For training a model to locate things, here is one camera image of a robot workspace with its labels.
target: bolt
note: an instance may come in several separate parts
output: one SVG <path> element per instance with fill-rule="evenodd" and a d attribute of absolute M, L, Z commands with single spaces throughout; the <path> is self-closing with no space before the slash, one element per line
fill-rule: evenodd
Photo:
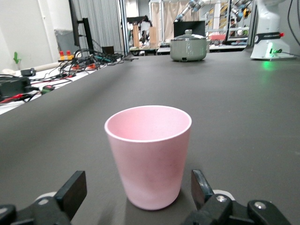
<path fill-rule="evenodd" d="M 47 204 L 48 202 L 49 202 L 49 200 L 43 199 L 43 200 L 39 201 L 38 204 L 39 204 L 39 205 L 45 205 L 45 204 Z"/>
<path fill-rule="evenodd" d="M 227 198 L 225 198 L 225 197 L 222 196 L 222 195 L 219 195 L 219 196 L 217 196 L 217 200 L 218 200 L 219 202 L 221 202 L 221 203 L 224 203 L 224 202 L 227 201 Z"/>
<path fill-rule="evenodd" d="M 7 208 L 0 209 L 0 214 L 5 213 L 7 210 L 8 210 Z"/>
<path fill-rule="evenodd" d="M 260 210 L 265 210 L 267 208 L 267 206 L 262 202 L 255 202 L 254 206 Z"/>

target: gray wall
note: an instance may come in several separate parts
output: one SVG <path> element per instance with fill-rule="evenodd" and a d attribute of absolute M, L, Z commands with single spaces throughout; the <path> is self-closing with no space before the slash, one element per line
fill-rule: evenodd
<path fill-rule="evenodd" d="M 139 7 L 139 16 L 147 15 L 149 17 L 149 0 L 138 0 L 137 2 Z"/>
<path fill-rule="evenodd" d="M 291 0 L 287 0 L 279 5 L 279 13 L 281 16 L 281 23 L 280 23 L 280 32 L 284 32 L 285 36 L 283 37 L 283 40 L 288 43 L 291 47 L 291 53 L 294 54 L 300 54 L 300 46 L 295 41 L 291 30 L 289 29 L 288 23 L 287 23 L 287 13 L 289 10 Z M 298 23 L 297 19 L 297 0 L 293 1 L 292 8 L 291 8 L 291 14 L 290 14 L 290 22 L 291 27 L 297 37 L 297 39 L 300 41 L 300 24 Z"/>

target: gray table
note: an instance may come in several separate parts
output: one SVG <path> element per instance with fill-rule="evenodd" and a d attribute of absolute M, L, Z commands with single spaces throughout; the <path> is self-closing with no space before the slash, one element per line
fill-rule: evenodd
<path fill-rule="evenodd" d="M 140 57 L 99 70 L 0 116 L 0 203 L 29 205 L 76 170 L 88 195 L 74 225 L 176 225 L 195 209 L 190 171 L 238 202 L 272 201 L 300 224 L 300 63 L 253 61 L 247 52 L 201 62 Z M 143 211 L 126 199 L 103 129 L 112 114 L 169 105 L 193 119 L 178 199 Z"/>

